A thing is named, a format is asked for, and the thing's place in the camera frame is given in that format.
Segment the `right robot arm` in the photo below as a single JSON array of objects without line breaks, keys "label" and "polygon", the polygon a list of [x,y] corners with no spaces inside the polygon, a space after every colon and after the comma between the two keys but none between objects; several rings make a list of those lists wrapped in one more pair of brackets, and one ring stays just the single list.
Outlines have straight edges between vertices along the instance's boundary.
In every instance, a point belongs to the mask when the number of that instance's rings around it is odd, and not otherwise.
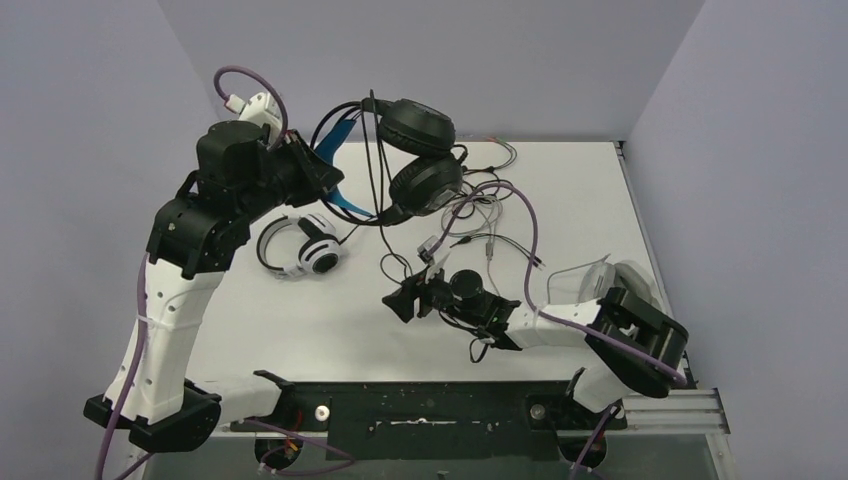
[{"label": "right robot arm", "polygon": [[436,313],[484,350],[584,351],[585,361],[562,400],[564,417],[578,427],[590,425],[630,393],[665,398],[685,379],[678,368],[687,329],[623,286],[592,300],[531,307],[485,289],[474,270],[451,277],[423,270],[401,281],[382,302],[404,323]]}]

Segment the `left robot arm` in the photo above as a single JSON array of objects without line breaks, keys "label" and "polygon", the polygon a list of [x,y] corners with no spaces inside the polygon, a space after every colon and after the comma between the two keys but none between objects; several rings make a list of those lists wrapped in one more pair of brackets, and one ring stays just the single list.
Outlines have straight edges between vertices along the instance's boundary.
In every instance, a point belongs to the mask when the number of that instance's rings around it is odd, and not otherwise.
[{"label": "left robot arm", "polygon": [[298,132],[272,139],[268,127],[246,121],[212,125],[196,155],[197,168],[154,217],[124,359],[83,410],[149,453],[193,451],[223,424],[262,418],[281,427],[293,419],[292,386],[275,374],[192,381],[187,367],[207,306],[251,225],[279,206],[318,201],[344,177]]}]

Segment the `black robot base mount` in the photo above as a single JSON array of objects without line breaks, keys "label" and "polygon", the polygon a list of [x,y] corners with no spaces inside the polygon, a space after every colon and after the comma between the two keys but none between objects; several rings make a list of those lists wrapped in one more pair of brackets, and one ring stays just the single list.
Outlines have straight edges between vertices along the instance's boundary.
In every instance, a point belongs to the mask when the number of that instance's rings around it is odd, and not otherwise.
[{"label": "black robot base mount", "polygon": [[326,435],[364,460],[555,461],[559,442],[601,416],[567,381],[297,382],[264,422]]}]

